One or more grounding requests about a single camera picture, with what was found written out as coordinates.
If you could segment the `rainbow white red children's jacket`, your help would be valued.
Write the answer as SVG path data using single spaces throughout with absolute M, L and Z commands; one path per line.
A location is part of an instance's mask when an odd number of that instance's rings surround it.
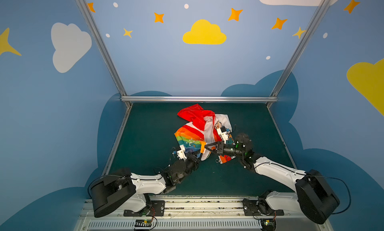
M 178 116 L 187 121 L 175 133 L 179 146 L 184 145 L 185 147 L 185 154 L 196 152 L 198 158 L 202 161 L 206 160 L 210 156 L 210 152 L 205 150 L 205 145 L 222 141 L 216 130 L 222 126 L 225 126 L 230 133 L 226 144 L 234 143 L 232 125 L 226 114 L 216 114 L 195 104 L 179 111 Z

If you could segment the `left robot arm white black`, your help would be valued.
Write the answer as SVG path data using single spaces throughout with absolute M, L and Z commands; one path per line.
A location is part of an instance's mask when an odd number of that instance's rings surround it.
M 127 203 L 129 210 L 140 213 L 151 208 L 150 194 L 163 195 L 176 189 L 178 184 L 201 162 L 198 152 L 190 152 L 155 176 L 137 175 L 129 168 L 121 168 L 111 175 L 94 180 L 88 192 L 92 199 L 94 217 L 101 218 Z

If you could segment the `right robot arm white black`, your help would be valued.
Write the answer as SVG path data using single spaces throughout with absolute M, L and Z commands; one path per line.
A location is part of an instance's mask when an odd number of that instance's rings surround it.
M 239 134 L 233 144 L 218 141 L 206 144 L 205 149 L 218 156 L 235 156 L 246 170 L 291 189 L 290 193 L 267 191 L 258 197 L 256 207 L 260 214 L 269 216 L 279 210 L 291 211 L 319 225 L 336 214 L 340 200 L 326 177 L 314 169 L 298 170 L 255 153 L 252 141 L 244 133 Z

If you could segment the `green table mat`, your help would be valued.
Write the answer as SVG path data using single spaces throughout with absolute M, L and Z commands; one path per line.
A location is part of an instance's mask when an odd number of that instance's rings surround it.
M 186 121 L 178 112 L 188 103 L 135 103 L 129 114 L 111 172 L 127 167 L 138 175 L 155 175 L 175 161 L 175 132 Z M 226 114 L 235 133 L 247 134 L 254 151 L 293 166 L 272 117 L 263 104 L 204 103 L 203 109 Z M 289 189 L 243 168 L 237 159 L 220 164 L 211 155 L 172 192 L 174 196 L 259 196 L 267 190 Z

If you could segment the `left small circuit board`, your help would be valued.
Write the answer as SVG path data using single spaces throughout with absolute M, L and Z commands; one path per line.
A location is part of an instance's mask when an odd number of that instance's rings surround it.
M 134 222 L 134 231 L 148 231 L 152 228 L 153 226 L 153 221 L 144 219 L 144 220 L 135 220 Z

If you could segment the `small circuit board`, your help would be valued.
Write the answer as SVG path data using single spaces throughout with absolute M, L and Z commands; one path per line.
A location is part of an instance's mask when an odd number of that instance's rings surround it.
M 144 219 L 144 220 L 135 220 L 134 222 L 134 231 L 148 231 L 152 228 L 153 226 L 153 221 Z
M 261 222 L 261 231 L 275 231 L 276 230 L 276 221 L 275 220 L 270 220 L 270 219 L 263 219 L 260 220 Z

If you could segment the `right small circuit board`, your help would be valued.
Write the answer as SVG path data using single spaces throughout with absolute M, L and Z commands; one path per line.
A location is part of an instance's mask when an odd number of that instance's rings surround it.
M 276 230 L 276 221 L 275 220 L 270 220 L 270 219 L 263 219 L 260 220 L 261 222 L 261 231 L 275 231 Z

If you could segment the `back horizontal aluminium bar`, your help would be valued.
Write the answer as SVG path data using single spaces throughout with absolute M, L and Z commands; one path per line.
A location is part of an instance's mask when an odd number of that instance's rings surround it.
M 215 102 L 215 103 L 264 103 L 277 102 L 277 97 L 225 97 L 225 96 L 122 96 L 124 102 Z

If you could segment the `aluminium mounting rail base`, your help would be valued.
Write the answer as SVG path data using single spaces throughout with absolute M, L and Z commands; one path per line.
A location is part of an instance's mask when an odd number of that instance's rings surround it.
M 263 219 L 276 221 L 276 231 L 331 231 L 329 221 L 318 225 L 300 213 L 284 216 L 245 216 L 242 196 L 152 196 L 165 201 L 163 217 L 124 217 L 124 204 L 113 213 L 95 218 L 91 200 L 86 200 L 75 226 L 76 231 L 134 231 L 135 220 L 153 221 L 149 231 L 261 231 Z

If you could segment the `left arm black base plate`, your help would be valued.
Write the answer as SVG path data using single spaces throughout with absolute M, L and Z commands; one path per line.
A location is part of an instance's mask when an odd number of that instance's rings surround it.
M 124 210 L 124 217 L 163 217 L 165 212 L 165 201 L 153 201 L 150 205 L 146 205 L 143 210 L 133 212 Z

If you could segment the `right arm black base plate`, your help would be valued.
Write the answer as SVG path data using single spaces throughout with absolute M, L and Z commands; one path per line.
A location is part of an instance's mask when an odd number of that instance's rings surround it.
M 283 210 L 271 209 L 263 199 L 243 199 L 242 204 L 245 216 L 284 216 L 285 214 Z

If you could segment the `right aluminium frame post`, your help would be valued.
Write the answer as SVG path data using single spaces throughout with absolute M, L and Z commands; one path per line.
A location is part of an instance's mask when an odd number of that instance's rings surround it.
M 293 52 L 293 55 L 291 56 L 287 66 L 283 70 L 281 76 L 279 77 L 275 87 L 273 88 L 270 98 L 271 101 L 268 101 L 266 103 L 267 108 L 270 109 L 272 104 L 274 102 L 278 101 L 278 95 L 280 91 L 282 90 L 283 86 L 285 85 L 287 79 L 289 78 L 291 72 L 295 68 L 297 62 L 299 61 L 300 57 L 302 56 L 306 46 L 309 44 L 313 34 L 317 30 L 319 24 L 321 23 L 322 19 L 324 18 L 325 14 L 327 13 L 329 7 L 331 6 L 332 0 L 321 0 L 313 17 L 311 18 L 306 31 L 304 32 L 304 35 L 300 38 L 300 41 L 295 48 L 295 51 Z

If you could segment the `aluminium frame post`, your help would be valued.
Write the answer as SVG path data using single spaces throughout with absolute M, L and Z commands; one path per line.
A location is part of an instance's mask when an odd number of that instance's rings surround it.
M 100 31 L 96 25 L 96 22 L 93 18 L 93 15 L 92 15 L 92 12 L 90 11 L 89 7 L 88 7 L 88 3 L 86 2 L 86 0 L 75 0 L 76 3 L 77 3 L 77 6 L 79 8 L 79 10 L 81 11 L 82 13 L 82 16 L 92 34 L 92 37 L 94 38 L 94 41 L 103 57 L 103 60 L 109 70 L 109 73 L 120 93 L 120 96 L 121 98 L 122 97 L 125 97 L 127 96 L 127 92 L 124 88 L 124 85 L 122 83 L 122 80 L 119 76 L 119 73 L 116 69 L 116 66 L 115 64 L 113 63 L 113 60 L 107 50 L 107 47 L 103 41 L 103 38 L 100 34 Z
M 313 17 L 311 18 L 306 31 L 304 32 L 304 35 L 300 38 L 300 41 L 295 48 L 295 51 L 293 52 L 293 55 L 291 56 L 287 66 L 283 70 L 281 76 L 279 77 L 275 87 L 273 88 L 270 98 L 271 101 L 268 101 L 266 103 L 267 108 L 270 109 L 272 104 L 274 102 L 278 101 L 278 95 L 280 91 L 282 90 L 283 86 L 285 85 L 287 79 L 289 78 L 291 72 L 295 68 L 297 62 L 299 61 L 300 57 L 302 56 L 306 46 L 309 44 L 313 34 L 317 30 L 319 24 L 321 23 L 322 19 L 324 18 L 325 14 L 327 13 L 329 7 L 331 6 L 332 0 L 321 0 Z

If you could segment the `left aluminium frame post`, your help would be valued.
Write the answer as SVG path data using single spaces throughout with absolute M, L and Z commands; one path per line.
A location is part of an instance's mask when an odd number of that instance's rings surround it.
M 79 10 L 81 11 L 82 13 L 82 16 L 92 34 L 92 37 L 94 38 L 94 41 L 103 57 L 103 60 L 109 70 L 109 73 L 120 93 L 120 96 L 121 98 L 122 97 L 125 97 L 127 96 L 127 92 L 124 88 L 124 85 L 122 83 L 122 80 L 119 76 L 119 73 L 116 69 L 116 66 L 115 64 L 113 63 L 113 60 L 107 50 L 107 47 L 103 41 L 103 38 L 100 34 L 100 31 L 96 25 L 96 22 L 93 18 L 93 15 L 92 15 L 92 12 L 90 11 L 89 7 L 88 7 L 88 3 L 86 2 L 86 0 L 75 0 L 76 3 L 77 3 L 77 6 L 79 8 Z

